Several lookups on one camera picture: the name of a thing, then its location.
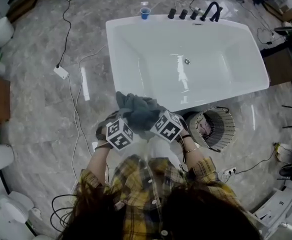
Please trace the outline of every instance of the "gray tile floor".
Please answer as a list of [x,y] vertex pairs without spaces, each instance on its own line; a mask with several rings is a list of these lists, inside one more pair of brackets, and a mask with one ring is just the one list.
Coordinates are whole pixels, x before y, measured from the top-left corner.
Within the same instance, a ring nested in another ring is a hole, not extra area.
[[[137,15],[141,1],[149,1],[151,7],[158,4],[153,14],[167,14],[175,1],[189,4],[192,0],[71,1],[65,17],[72,22],[72,29],[61,65],[70,73],[75,96],[81,80],[78,61],[107,43],[106,21]],[[251,0],[244,4],[234,0],[197,0],[193,6],[206,9],[212,1],[217,1],[224,8],[222,18],[248,25],[259,48],[267,47],[256,37],[257,28],[263,28],[261,22],[270,28],[280,26],[262,6],[256,9]],[[13,190],[30,197],[41,210],[42,221],[33,215],[30,217],[35,230],[52,237],[57,233],[49,223],[51,200],[54,196],[69,193],[75,182],[71,169],[77,138],[73,105],[68,81],[53,72],[63,52],[69,27],[62,19],[67,5],[65,0],[39,0],[33,10],[16,22],[14,38],[3,48],[3,62],[7,65],[7,78],[11,81],[12,115],[3,126],[2,138],[3,143],[11,144],[15,152],[15,162],[4,169],[4,175]],[[177,2],[178,11],[182,8],[187,9],[188,5]],[[271,35],[268,31],[261,31],[260,39],[266,42]],[[86,69],[91,99],[84,101],[81,94],[78,112],[91,146],[96,140],[94,133],[98,122],[117,108],[108,49],[86,59],[82,66]],[[236,166],[241,171],[268,158],[273,142],[292,145],[292,129],[281,128],[292,123],[292,111],[282,108],[282,104],[292,105],[289,83],[195,108],[201,111],[212,106],[228,107],[236,123],[236,135],[224,152],[214,153],[207,149],[203,152],[213,157],[218,170]],[[81,135],[74,158],[77,175],[86,167],[89,157]],[[118,157],[114,154],[109,156],[108,164],[112,174]],[[276,180],[281,166],[273,157],[254,170],[233,176],[228,183],[243,206],[253,209],[273,187],[281,186],[282,182]]]

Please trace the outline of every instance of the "forearm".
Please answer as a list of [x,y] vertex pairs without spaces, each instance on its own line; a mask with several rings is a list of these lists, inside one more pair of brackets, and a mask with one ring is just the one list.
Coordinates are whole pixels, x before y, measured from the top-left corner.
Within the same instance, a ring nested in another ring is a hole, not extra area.
[[[185,136],[189,134],[185,130],[182,131],[181,136]],[[204,159],[203,154],[199,151],[197,148],[195,142],[192,140],[191,137],[183,138],[183,142],[185,144],[185,151],[191,151],[186,152],[186,164],[188,167],[188,170],[192,167],[194,167],[197,162]]]
[[[98,146],[106,143],[105,141],[98,141]],[[92,155],[87,169],[91,171],[99,180],[101,184],[105,183],[107,156],[110,149],[106,147],[98,148]]]

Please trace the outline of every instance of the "white box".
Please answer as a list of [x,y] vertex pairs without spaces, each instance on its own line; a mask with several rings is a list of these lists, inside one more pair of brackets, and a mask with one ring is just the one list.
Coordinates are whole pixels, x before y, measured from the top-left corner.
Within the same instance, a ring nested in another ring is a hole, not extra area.
[[107,125],[107,141],[117,150],[123,150],[134,140],[134,133],[127,124],[119,118],[114,123]]
[[166,110],[150,131],[159,135],[169,143],[172,143],[182,129],[183,126],[179,117]]

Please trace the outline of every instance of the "dark hair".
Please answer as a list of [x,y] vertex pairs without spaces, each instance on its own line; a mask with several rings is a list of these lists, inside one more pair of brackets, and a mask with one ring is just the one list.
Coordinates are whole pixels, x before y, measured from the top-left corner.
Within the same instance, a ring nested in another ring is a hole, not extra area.
[[[103,193],[103,188],[83,184],[73,212],[58,240],[78,238],[122,239],[126,208],[115,209],[116,194]],[[213,237],[260,240],[257,229],[244,210],[218,199],[204,190],[207,186],[174,187],[162,208],[164,229],[173,239]]]
[[223,201],[209,192],[206,185],[175,187],[162,209],[163,225],[175,240],[204,239],[260,240],[258,230],[244,209]]

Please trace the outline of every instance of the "bathtub faucet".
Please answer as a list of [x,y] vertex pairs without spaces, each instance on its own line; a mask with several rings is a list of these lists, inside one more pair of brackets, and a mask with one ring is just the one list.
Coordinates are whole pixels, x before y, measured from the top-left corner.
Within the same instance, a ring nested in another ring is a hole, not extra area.
[[216,21],[218,22],[219,21],[219,17],[220,17],[220,11],[221,11],[221,7],[219,6],[219,4],[217,2],[212,2],[207,10],[205,11],[204,15],[200,17],[200,19],[204,22],[206,20],[206,17],[208,15],[208,13],[210,12],[211,8],[213,6],[216,6],[217,7],[217,11],[216,13],[210,18],[210,20],[213,22],[213,21]]

